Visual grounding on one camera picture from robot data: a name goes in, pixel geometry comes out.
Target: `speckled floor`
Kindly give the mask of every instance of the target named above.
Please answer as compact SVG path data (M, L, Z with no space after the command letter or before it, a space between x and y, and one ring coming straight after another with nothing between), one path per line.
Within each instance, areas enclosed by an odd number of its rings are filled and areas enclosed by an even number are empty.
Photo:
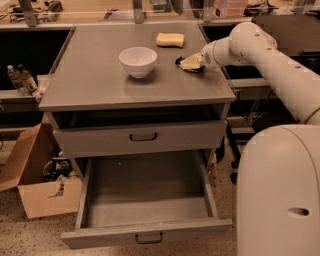
M2 159L14 145L4 141ZM210 178L220 218L235 220L236 186L230 181L233 156L227 147L218 171ZM0 255L68 256L68 255L210 255L235 256L236 232L233 225L227 233L212 238L185 241L163 241L154 245L115 246L71 250L61 240L63 232L73 231L76 214L65 214L28 220L17 189L0 192Z

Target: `bottle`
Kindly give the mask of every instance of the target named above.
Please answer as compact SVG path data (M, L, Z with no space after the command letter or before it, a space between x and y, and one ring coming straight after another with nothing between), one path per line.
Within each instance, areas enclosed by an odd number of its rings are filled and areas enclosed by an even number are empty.
M22 82L28 88L29 92L32 93L35 90L37 90L38 86L37 86L36 82L34 81L32 75L31 75L31 72L23 64L19 64L17 66L17 69L20 72L20 78L21 78Z
M16 70L12 65L8 65L8 76L13 84L13 86L17 89L18 94L20 96L29 96L29 90L24 85L20 78L20 72Z

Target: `white bowl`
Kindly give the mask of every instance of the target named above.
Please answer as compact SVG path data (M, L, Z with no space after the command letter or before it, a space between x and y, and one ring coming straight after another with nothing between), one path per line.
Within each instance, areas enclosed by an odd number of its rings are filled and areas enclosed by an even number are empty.
M119 60L131 76L143 78L153 70L157 53L146 47L133 47L121 52Z

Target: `box flap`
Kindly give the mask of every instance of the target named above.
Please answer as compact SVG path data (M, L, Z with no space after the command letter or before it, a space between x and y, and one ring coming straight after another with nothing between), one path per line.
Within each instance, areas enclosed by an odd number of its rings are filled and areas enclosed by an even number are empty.
M18 186L27 217L38 218L77 212L81 195L80 179Z
M39 129L40 124L20 133L4 168L0 172L0 191L16 187L20 184Z

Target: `drawer front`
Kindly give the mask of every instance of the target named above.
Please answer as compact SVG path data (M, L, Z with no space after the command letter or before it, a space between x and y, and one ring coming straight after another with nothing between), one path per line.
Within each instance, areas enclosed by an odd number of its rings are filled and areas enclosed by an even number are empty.
M218 147L226 121L56 130L67 157L91 157Z
M76 231L62 240L80 249L226 232L232 220L219 219L201 159L197 151L90 159Z

